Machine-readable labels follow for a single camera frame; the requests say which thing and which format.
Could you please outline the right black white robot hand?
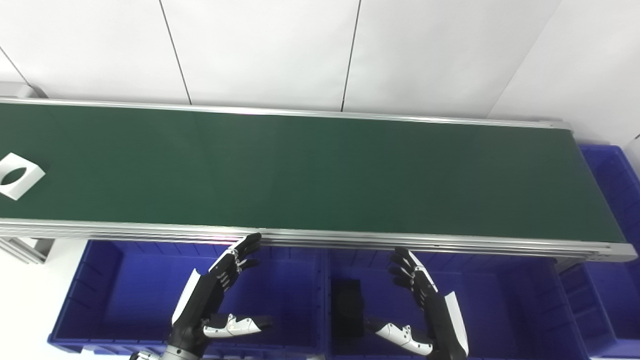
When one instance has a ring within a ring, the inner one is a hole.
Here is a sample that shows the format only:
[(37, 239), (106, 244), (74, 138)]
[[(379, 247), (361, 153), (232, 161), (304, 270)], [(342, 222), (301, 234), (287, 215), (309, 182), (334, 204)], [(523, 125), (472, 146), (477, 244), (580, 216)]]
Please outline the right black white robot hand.
[(365, 328), (426, 360), (466, 360), (469, 341), (457, 294), (441, 292), (423, 262), (409, 249), (395, 247), (390, 260), (393, 283), (411, 292), (423, 312), (427, 332), (372, 317), (365, 318)]

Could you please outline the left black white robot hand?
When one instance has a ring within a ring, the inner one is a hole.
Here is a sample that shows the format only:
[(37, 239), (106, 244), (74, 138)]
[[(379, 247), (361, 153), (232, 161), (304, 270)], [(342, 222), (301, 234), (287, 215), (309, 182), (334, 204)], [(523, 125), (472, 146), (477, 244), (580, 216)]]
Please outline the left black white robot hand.
[(225, 294), (246, 269), (259, 264), (248, 256), (261, 246), (262, 234), (248, 234), (231, 244), (204, 274), (190, 274), (171, 317), (171, 332), (162, 360), (201, 360), (213, 340), (243, 337), (268, 330), (270, 316), (220, 313)]

